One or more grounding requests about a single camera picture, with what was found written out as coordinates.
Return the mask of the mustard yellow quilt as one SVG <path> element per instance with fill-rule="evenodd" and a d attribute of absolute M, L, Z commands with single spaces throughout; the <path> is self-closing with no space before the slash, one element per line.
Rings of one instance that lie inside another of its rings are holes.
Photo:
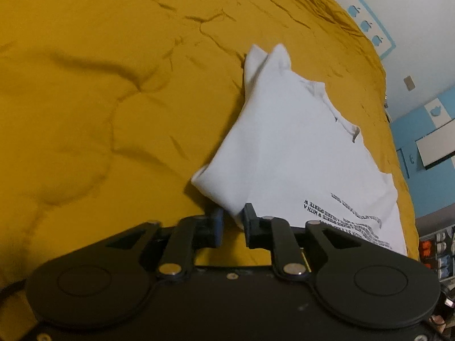
<path fill-rule="evenodd" d="M 414 210 L 376 50 L 335 0 L 1 0 L 1 286 L 49 259 L 208 201 L 191 184 L 244 103 L 252 45 L 324 82 Z"/>

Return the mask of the wall switch plate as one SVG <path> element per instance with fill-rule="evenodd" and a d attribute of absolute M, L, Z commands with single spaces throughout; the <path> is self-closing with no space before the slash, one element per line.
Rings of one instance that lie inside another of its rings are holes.
<path fill-rule="evenodd" d="M 416 88 L 415 82 L 413 81 L 413 78 L 411 76 L 406 76 L 403 79 L 403 81 L 404 81 L 405 86 L 406 86 L 406 88 L 407 88 L 407 90 L 409 92 L 413 91 Z"/>

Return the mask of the blue apple headboard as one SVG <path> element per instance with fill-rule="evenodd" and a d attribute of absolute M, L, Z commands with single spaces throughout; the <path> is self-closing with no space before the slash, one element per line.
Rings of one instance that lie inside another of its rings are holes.
<path fill-rule="evenodd" d="M 396 48 L 390 33 L 365 0 L 340 0 L 339 4 L 357 24 L 363 35 L 371 41 L 381 60 Z"/>

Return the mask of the white sweatshirt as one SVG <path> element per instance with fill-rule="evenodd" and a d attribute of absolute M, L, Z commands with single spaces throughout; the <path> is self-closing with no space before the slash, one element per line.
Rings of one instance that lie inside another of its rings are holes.
<path fill-rule="evenodd" d="M 296 227 L 319 220 L 406 254 L 392 175 L 379 170 L 325 85 L 295 73 L 283 45 L 252 46 L 244 81 L 240 115 L 192 184 L 234 218 L 251 204 L 258 216 Z"/>

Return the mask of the blue white wardrobe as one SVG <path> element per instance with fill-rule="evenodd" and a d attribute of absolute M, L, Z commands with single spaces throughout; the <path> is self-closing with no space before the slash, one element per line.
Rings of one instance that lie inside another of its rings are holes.
<path fill-rule="evenodd" d="M 454 204 L 454 89 L 391 123 L 416 217 Z"/>

